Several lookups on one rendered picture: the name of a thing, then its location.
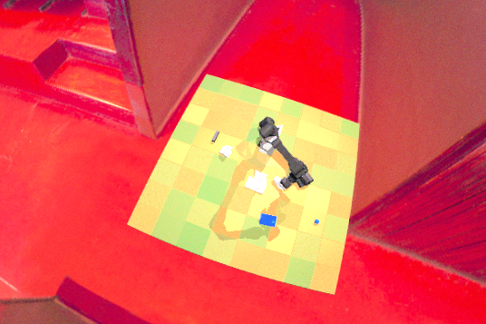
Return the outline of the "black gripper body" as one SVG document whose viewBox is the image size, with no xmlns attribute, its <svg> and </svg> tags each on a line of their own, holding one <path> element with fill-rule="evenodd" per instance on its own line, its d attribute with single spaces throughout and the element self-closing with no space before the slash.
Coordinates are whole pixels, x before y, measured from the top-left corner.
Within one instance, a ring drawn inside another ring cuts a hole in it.
<svg viewBox="0 0 486 324">
<path fill-rule="evenodd" d="M 292 172 L 290 172 L 289 174 L 290 174 L 290 176 L 283 177 L 279 181 L 284 186 L 285 189 L 288 189 L 292 185 L 291 182 L 294 182 L 294 180 L 296 179 L 296 176 Z"/>
</svg>

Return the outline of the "blue flat rectangular plate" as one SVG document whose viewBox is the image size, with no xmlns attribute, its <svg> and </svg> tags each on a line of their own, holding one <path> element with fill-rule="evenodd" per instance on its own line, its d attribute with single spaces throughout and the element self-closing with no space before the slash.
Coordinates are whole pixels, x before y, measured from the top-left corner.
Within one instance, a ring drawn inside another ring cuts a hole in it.
<svg viewBox="0 0 486 324">
<path fill-rule="evenodd" d="M 261 213 L 259 223 L 270 227 L 275 227 L 276 218 L 276 216 Z"/>
</svg>

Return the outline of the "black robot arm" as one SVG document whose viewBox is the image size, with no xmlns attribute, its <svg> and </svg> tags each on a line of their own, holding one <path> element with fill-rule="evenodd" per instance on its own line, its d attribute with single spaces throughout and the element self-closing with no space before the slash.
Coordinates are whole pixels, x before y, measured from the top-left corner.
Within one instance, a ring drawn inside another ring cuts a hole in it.
<svg viewBox="0 0 486 324">
<path fill-rule="evenodd" d="M 311 183 L 314 179 L 310 176 L 307 166 L 304 162 L 298 160 L 298 158 L 293 157 L 290 152 L 286 149 L 286 146 L 279 138 L 279 127 L 276 127 L 275 120 L 271 117 L 266 117 L 259 123 L 259 134 L 264 141 L 271 143 L 271 145 L 277 149 L 280 154 L 284 157 L 289 167 L 289 170 L 296 176 L 294 182 L 297 186 L 302 188 Z M 266 140 L 268 136 L 276 136 L 277 138 L 273 142 Z"/>
</svg>

